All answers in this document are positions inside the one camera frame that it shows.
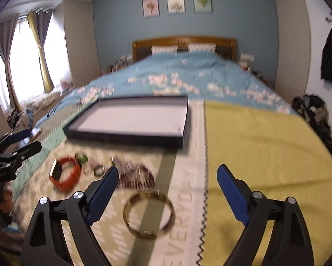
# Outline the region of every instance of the open box lid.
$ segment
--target open box lid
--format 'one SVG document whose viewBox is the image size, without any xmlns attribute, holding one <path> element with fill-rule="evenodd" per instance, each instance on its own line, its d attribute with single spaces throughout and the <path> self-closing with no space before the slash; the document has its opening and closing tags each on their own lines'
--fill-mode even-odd
<svg viewBox="0 0 332 266">
<path fill-rule="evenodd" d="M 183 147 L 188 96 L 100 99 L 64 127 L 66 137 L 108 143 Z"/>
</svg>

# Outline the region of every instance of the blue gripper pad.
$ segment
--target blue gripper pad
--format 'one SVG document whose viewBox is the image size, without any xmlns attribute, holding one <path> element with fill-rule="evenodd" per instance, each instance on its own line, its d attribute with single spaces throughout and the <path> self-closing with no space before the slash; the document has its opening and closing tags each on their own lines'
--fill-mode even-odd
<svg viewBox="0 0 332 266">
<path fill-rule="evenodd" d="M 8 138 L 9 144 L 14 144 L 19 141 L 22 141 L 23 139 L 26 139 L 27 137 L 29 137 L 31 135 L 31 133 L 32 133 L 31 130 L 25 129 L 18 133 L 9 135 L 9 138 Z"/>
<path fill-rule="evenodd" d="M 88 213 L 86 222 L 89 226 L 101 219 L 119 182 L 119 173 L 116 167 L 108 170 L 105 176 L 102 177 L 101 183 L 97 186 L 94 195 L 86 206 L 86 212 Z"/>
<path fill-rule="evenodd" d="M 224 166 L 220 166 L 217 172 L 218 184 L 223 191 L 226 200 L 233 211 L 236 220 L 244 226 L 250 222 L 248 203 L 235 184 L 234 177 Z"/>
</svg>

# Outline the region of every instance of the orange watch strap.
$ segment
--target orange watch strap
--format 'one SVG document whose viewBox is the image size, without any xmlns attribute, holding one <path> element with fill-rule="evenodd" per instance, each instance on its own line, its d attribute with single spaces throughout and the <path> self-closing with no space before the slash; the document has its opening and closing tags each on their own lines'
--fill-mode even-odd
<svg viewBox="0 0 332 266">
<path fill-rule="evenodd" d="M 80 175 L 81 175 L 81 166 L 80 164 L 75 160 L 75 158 L 67 157 L 57 160 L 57 163 L 59 163 L 61 166 L 64 164 L 71 162 L 73 164 L 73 171 L 70 173 L 70 177 L 66 181 L 57 181 L 53 177 L 50 176 L 50 180 L 53 182 L 53 184 L 62 192 L 69 192 L 79 181 Z"/>
</svg>

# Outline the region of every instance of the pillow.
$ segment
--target pillow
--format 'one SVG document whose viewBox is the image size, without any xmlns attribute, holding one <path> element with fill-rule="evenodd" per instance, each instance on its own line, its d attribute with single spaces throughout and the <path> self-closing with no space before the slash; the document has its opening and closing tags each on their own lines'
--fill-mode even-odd
<svg viewBox="0 0 332 266">
<path fill-rule="evenodd" d="M 71 79 L 60 79 L 61 85 L 61 94 L 65 94 L 65 92 L 69 91 L 70 89 L 74 88 L 74 83 Z"/>
<path fill-rule="evenodd" d="M 161 53 L 177 53 L 178 46 L 152 46 L 151 55 L 161 54 Z"/>
<path fill-rule="evenodd" d="M 188 51 L 190 53 L 198 51 L 215 53 L 215 48 L 215 43 L 188 43 Z"/>
</svg>

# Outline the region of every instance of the pink picture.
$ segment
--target pink picture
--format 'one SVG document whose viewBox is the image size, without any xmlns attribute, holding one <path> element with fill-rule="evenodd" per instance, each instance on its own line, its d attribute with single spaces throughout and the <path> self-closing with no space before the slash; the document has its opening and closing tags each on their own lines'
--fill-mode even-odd
<svg viewBox="0 0 332 266">
<path fill-rule="evenodd" d="M 158 0 L 143 0 L 144 19 L 158 17 Z"/>
</svg>

